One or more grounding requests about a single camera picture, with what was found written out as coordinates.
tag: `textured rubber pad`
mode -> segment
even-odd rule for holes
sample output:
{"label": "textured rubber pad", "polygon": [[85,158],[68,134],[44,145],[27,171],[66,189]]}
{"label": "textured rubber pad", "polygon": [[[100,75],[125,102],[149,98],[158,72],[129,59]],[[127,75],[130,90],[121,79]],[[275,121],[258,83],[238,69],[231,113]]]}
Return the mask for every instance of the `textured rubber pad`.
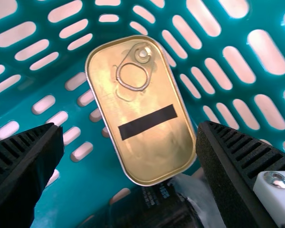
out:
{"label": "textured rubber pad", "polygon": [[0,141],[0,227],[30,227],[63,153],[62,128],[53,123]]}

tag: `black gripper pad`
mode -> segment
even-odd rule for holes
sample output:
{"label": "black gripper pad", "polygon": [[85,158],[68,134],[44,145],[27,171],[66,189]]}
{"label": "black gripper pad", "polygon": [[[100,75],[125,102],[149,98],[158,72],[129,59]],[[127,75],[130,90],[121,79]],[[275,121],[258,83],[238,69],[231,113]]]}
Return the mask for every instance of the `black gripper pad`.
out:
{"label": "black gripper pad", "polygon": [[285,171],[285,153],[232,128],[203,122],[196,153],[227,228],[276,228],[252,191],[261,171]]}
{"label": "black gripper pad", "polygon": [[45,124],[0,141],[0,228],[30,227],[64,153],[62,128]]}

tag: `pull ring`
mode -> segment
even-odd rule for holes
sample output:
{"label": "pull ring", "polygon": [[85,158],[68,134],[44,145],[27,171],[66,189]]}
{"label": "pull ring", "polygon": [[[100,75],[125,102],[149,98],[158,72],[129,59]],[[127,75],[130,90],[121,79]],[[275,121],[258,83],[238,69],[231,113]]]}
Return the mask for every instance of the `pull ring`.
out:
{"label": "pull ring", "polygon": [[[152,48],[147,43],[139,43],[134,45],[123,61],[117,67],[116,80],[125,88],[132,91],[143,91],[148,87],[151,81],[151,73],[154,64],[154,56],[152,55]],[[125,83],[121,78],[121,70],[126,65],[134,65],[142,69],[146,74],[146,81],[141,87],[134,87]]]}

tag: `teal plastic basket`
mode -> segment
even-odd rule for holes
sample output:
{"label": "teal plastic basket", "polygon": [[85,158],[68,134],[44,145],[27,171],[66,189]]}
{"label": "teal plastic basket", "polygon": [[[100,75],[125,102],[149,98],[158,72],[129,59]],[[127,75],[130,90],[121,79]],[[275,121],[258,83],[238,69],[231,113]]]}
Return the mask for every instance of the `teal plastic basket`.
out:
{"label": "teal plastic basket", "polygon": [[0,139],[57,113],[64,133],[77,127],[32,227],[75,227],[134,186],[78,73],[95,47],[139,31],[166,49],[195,130],[211,119],[285,150],[285,0],[0,0]]}

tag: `black rectangle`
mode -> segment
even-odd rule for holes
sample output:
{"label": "black rectangle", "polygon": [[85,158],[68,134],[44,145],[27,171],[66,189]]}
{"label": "black rectangle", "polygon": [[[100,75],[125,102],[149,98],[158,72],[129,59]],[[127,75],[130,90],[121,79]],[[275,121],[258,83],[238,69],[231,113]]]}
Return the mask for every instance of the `black rectangle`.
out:
{"label": "black rectangle", "polygon": [[136,120],[120,125],[118,128],[122,140],[125,140],[176,117],[177,114],[173,105],[171,104],[153,113],[147,114]]}

